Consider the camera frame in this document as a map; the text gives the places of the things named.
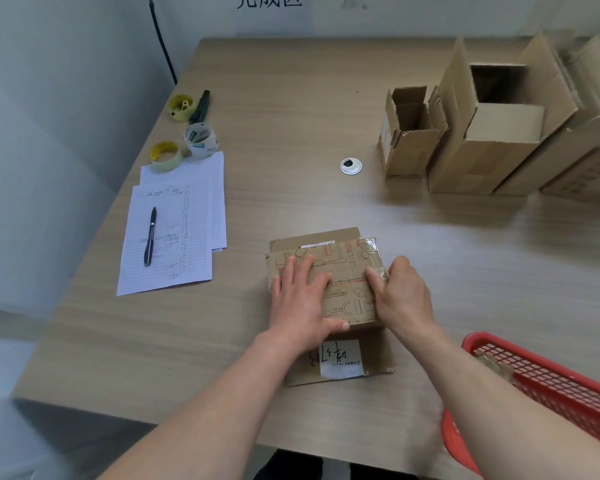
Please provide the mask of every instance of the tape roll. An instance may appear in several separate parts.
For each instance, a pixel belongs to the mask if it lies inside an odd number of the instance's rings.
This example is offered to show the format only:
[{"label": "tape roll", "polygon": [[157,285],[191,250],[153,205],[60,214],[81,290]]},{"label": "tape roll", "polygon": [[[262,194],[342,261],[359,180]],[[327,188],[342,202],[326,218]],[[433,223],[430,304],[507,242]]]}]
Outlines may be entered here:
[{"label": "tape roll", "polygon": [[149,153],[151,165],[160,170],[173,170],[184,160],[184,153],[174,141],[161,141],[154,144]]},{"label": "tape roll", "polygon": [[207,158],[216,153],[218,140],[211,126],[194,123],[184,132],[184,141],[195,158]]},{"label": "tape roll", "polygon": [[196,106],[193,104],[193,97],[188,94],[176,94],[169,99],[167,109],[174,120],[184,123],[195,112]]}]

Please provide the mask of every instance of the paper stack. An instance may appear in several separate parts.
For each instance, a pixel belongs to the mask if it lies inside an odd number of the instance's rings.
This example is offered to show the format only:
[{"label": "paper stack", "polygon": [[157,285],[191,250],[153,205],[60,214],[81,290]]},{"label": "paper stack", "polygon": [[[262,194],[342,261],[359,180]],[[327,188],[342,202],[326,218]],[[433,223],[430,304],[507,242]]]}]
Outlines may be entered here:
[{"label": "paper stack", "polygon": [[[153,258],[144,265],[151,211]],[[118,296],[212,278],[211,252],[226,247],[224,154],[185,159],[162,172],[141,168],[133,188],[120,260]]]}]

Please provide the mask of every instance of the taped cardboard box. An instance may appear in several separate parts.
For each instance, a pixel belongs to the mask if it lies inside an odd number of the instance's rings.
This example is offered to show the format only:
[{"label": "taped cardboard box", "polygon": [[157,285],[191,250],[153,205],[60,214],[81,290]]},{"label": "taped cardboard box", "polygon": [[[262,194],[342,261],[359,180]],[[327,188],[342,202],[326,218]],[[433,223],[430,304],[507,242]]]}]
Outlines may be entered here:
[{"label": "taped cardboard box", "polygon": [[600,39],[560,55],[581,106],[560,131],[497,188],[497,195],[529,195],[600,144]]},{"label": "taped cardboard box", "polygon": [[515,64],[470,64],[456,40],[440,83],[446,143],[433,193],[490,194],[578,108],[552,41],[536,36]]},{"label": "taped cardboard box", "polygon": [[[323,316],[350,323],[351,329],[339,334],[338,338],[359,341],[364,375],[393,372],[391,348],[384,335],[384,326],[376,315],[373,291],[364,277],[367,266],[386,275],[376,240],[361,238],[358,228],[352,227],[272,241],[266,257],[269,283],[281,272],[288,257],[295,257],[299,264],[308,255],[315,256],[310,281],[320,271],[333,275],[322,300]],[[330,380],[321,377],[316,357],[317,350],[300,356],[289,370],[286,384],[294,386]]]},{"label": "taped cardboard box", "polygon": [[600,205],[600,146],[545,186],[542,193]]},{"label": "taped cardboard box", "polygon": [[384,176],[424,177],[440,139],[448,129],[438,87],[424,103],[426,86],[389,90],[378,145]]}]

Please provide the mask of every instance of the pen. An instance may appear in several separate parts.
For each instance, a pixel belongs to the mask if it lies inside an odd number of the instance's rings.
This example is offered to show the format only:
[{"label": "pen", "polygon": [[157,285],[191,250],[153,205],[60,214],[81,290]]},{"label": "pen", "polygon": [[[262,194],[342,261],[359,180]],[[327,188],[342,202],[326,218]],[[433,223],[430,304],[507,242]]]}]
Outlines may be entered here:
[{"label": "pen", "polygon": [[151,266],[151,257],[153,256],[153,234],[155,233],[155,217],[157,212],[155,207],[151,211],[151,223],[149,224],[149,239],[146,240],[144,249],[144,265]]}]

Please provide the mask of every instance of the desk surface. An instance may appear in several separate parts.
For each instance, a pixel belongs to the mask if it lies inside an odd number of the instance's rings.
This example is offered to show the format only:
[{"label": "desk surface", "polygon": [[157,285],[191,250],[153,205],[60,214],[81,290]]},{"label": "desk surface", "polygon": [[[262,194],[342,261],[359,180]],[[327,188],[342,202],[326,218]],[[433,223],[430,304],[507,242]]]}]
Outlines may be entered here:
[{"label": "desk surface", "polygon": [[[521,41],[474,41],[510,61]],[[236,360],[267,321],[275,238],[359,226],[385,262],[410,257],[458,342],[484,330],[600,381],[600,209],[554,198],[433,196],[385,183],[377,135],[389,87],[440,81],[451,40],[209,40],[177,91],[210,89],[224,150],[228,249],[209,283],[116,297],[127,209],[149,147],[180,140],[162,114],[15,395],[159,422]],[[359,158],[346,176],[339,163]],[[392,338],[387,376],[281,388],[258,442],[439,478],[440,399]]]}]

